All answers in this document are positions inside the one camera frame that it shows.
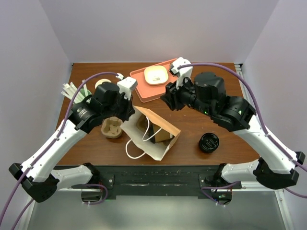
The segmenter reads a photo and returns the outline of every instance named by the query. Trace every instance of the wooden table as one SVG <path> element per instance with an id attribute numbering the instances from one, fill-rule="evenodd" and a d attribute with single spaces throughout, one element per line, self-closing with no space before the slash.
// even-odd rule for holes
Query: wooden table
<path id="1" fill-rule="evenodd" d="M 83 79 L 103 71 L 113 71 L 129 76 L 133 70 L 150 66 L 154 63 L 75 63 L 72 68 L 69 82 L 76 86 Z M 233 63 L 221 63 L 235 70 Z M 225 80 L 226 92 L 229 95 L 242 96 L 238 80 L 224 70 L 212 67 L 194 67 L 192 78 L 202 71 L 214 71 Z M 112 82 L 118 80 L 114 76 L 104 76 Z M 97 80 L 91 80 L 87 87 L 94 92 Z M 209 117 L 185 107 L 181 111 L 171 111 L 162 100 L 154 100 L 147 103 L 140 102 L 136 92 L 133 92 L 133 104 L 150 108 L 181 130 L 180 137 L 162 161 L 155 161 L 148 155 L 140 159 L 130 159 L 125 152 L 125 145 L 129 137 L 123 133 L 118 139 L 107 139 L 101 133 L 101 127 L 96 127 L 85 138 L 79 141 L 62 158 L 59 164 L 76 165 L 90 162 L 95 165 L 137 165 L 137 164 L 166 164 L 166 165 L 217 165 L 220 163 L 244 163 L 257 159 L 258 154 L 241 138 L 226 129 L 218 127 Z M 69 100 L 64 99 L 59 116 L 58 125 L 64 118 Z M 220 139 L 219 148 L 206 154 L 200 151 L 198 141 L 204 133 L 213 132 Z M 128 151 L 132 156 L 139 156 L 142 151 L 133 143 L 130 143 Z"/>

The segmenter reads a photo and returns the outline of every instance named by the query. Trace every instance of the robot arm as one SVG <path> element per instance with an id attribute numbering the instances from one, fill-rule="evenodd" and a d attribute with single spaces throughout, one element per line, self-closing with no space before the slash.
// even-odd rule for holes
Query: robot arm
<path id="1" fill-rule="evenodd" d="M 212 185 L 216 185 L 217 181 L 223 185 L 255 180 L 271 189 L 295 185 L 299 174 L 294 170 L 294 162 L 265 135 L 249 102 L 242 97 L 227 95 L 223 78 L 212 72 L 200 73 L 192 82 L 192 67 L 178 69 L 178 66 L 187 63 L 190 62 L 180 57 L 170 65 L 170 72 L 178 76 L 178 80 L 167 84 L 166 93 L 161 99 L 171 110 L 188 106 L 209 116 L 217 125 L 241 137 L 260 155 L 260 159 L 249 163 L 221 164 L 211 180 Z M 293 159 L 303 163 L 305 155 L 302 152 L 288 149 L 269 133 Z"/>
<path id="2" fill-rule="evenodd" d="M 131 77 L 127 77 L 117 84 L 102 83 L 92 96 L 86 97 L 81 103 L 72 107 L 59 138 L 57 138 L 57 134 L 63 126 L 63 121 L 56 132 L 32 157 L 22 164 L 15 163 L 9 168 L 17 180 L 26 169 L 31 168 L 21 184 L 36 202 L 47 200 L 61 188 L 99 182 L 99 172 L 90 163 L 65 170 L 53 170 L 53 168 L 72 146 L 90 133 L 94 127 L 100 125 L 104 119 L 116 116 L 123 121 L 128 120 L 135 112 L 132 107 L 131 92 L 136 86 L 137 81 Z M 30 164 L 33 160 L 55 138 L 57 141 L 32 167 Z"/>

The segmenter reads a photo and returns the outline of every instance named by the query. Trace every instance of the black lid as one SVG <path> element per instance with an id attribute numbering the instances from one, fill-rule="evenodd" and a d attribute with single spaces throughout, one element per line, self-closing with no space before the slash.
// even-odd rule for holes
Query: black lid
<path id="1" fill-rule="evenodd" d="M 220 140 L 214 133 L 205 133 L 202 135 L 198 145 L 205 153 L 212 153 L 219 147 Z"/>

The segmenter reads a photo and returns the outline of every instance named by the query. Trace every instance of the wall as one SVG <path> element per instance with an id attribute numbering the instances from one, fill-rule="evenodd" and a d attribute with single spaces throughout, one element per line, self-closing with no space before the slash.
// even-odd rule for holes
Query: wall
<path id="1" fill-rule="evenodd" d="M 242 63 L 278 0 L 40 0 L 71 62 Z"/>
<path id="2" fill-rule="evenodd" d="M 30 157 L 54 131 L 61 84 L 70 65 L 37 0 L 1 0 L 0 210 L 16 180 L 8 168 Z M 24 207 L 17 191 L 1 229 L 11 229 Z"/>
<path id="3" fill-rule="evenodd" d="M 243 65 L 264 120 L 293 150 L 307 154 L 307 1 L 280 0 Z M 300 171 L 294 191 L 307 193 Z M 306 229 L 307 200 L 285 194 L 297 230 Z"/>

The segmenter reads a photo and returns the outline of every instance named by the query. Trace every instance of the pink tray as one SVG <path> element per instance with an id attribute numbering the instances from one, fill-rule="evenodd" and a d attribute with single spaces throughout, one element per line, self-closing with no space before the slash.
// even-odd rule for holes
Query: pink tray
<path id="1" fill-rule="evenodd" d="M 168 80 L 163 85 L 149 85 L 145 81 L 145 76 L 144 76 L 144 70 L 146 68 L 138 69 L 130 73 L 130 76 L 132 78 L 135 78 L 138 81 L 138 86 L 136 87 L 136 93 L 139 96 L 141 102 L 149 102 L 149 101 L 153 101 L 155 99 L 160 98 L 160 96 L 162 96 L 165 93 L 165 86 L 168 83 L 174 82 L 177 80 L 177 77 L 173 76 L 168 71 L 169 65 L 175 60 L 176 58 L 154 65 L 154 66 L 164 66 L 167 69 Z"/>

